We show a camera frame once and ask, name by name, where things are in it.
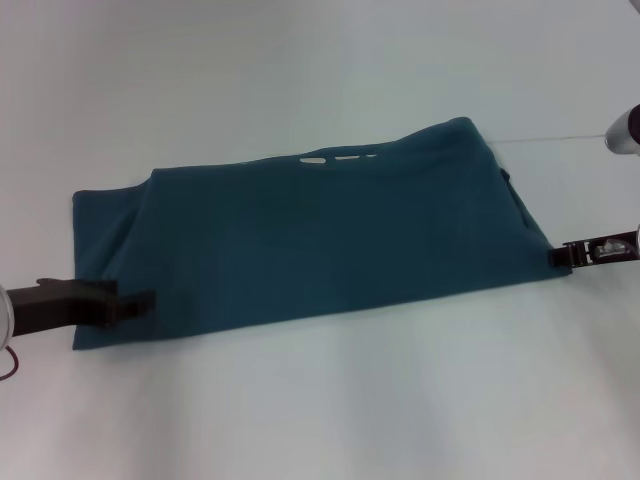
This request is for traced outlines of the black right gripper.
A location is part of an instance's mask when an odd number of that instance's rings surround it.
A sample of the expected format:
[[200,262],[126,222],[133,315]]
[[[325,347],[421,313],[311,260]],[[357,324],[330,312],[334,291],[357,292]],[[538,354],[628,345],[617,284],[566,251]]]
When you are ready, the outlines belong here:
[[563,244],[548,252],[551,266],[593,266],[638,260],[638,231]]

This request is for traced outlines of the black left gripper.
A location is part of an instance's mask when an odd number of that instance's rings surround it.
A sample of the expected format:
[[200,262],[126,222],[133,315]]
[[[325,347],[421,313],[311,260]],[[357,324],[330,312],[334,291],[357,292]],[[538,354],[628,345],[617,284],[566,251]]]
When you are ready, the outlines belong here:
[[144,317],[155,309],[154,290],[117,294],[113,280],[39,279],[36,286],[11,289],[13,335],[77,325],[104,327]]

